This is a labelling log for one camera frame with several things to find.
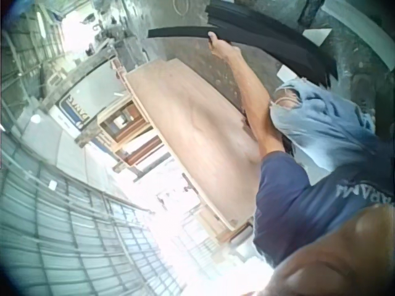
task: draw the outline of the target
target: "man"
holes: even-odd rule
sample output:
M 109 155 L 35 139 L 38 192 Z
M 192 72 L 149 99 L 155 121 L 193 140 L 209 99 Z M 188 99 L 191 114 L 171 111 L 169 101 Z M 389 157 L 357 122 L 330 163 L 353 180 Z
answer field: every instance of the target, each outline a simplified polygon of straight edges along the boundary
M 240 49 L 209 37 L 233 72 L 262 157 L 254 243 L 277 266 L 262 295 L 378 295 L 394 271 L 393 146 L 355 103 L 306 80 L 271 100 Z M 331 173 L 311 186 L 282 134 Z

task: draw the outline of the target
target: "light blue cloth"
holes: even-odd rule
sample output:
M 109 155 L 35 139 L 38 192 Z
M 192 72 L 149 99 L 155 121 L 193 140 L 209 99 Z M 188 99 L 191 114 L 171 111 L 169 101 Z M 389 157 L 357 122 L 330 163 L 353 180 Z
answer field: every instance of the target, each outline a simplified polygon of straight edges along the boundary
M 273 102 L 273 124 L 319 167 L 334 171 L 344 164 L 390 153 L 390 146 L 374 134 L 371 116 L 355 103 L 300 78 L 276 91 L 280 89 L 295 90 L 300 104 L 286 109 Z

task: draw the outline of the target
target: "workshop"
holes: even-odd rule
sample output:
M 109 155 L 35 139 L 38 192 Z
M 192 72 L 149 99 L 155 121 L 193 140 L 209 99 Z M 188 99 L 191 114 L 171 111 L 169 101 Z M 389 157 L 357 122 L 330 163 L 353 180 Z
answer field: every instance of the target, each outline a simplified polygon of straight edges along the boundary
M 393 295 L 391 2 L 2 3 L 5 295 Z

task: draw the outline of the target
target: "wooden board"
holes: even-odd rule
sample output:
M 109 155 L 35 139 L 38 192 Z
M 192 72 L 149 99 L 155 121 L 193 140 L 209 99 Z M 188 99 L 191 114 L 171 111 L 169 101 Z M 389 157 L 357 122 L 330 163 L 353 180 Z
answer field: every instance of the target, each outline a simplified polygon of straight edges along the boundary
M 254 213 L 260 173 L 258 146 L 240 112 L 177 59 L 153 61 L 125 78 L 201 197 L 228 228 L 243 225 Z

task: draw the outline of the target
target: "man's hand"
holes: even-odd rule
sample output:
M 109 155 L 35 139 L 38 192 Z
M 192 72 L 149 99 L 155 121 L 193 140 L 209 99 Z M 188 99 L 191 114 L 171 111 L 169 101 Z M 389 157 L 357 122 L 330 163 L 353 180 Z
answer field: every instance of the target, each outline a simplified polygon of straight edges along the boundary
M 213 55 L 229 62 L 232 58 L 241 55 L 240 48 L 232 46 L 224 40 L 219 40 L 217 35 L 209 32 L 210 43 L 209 47 Z

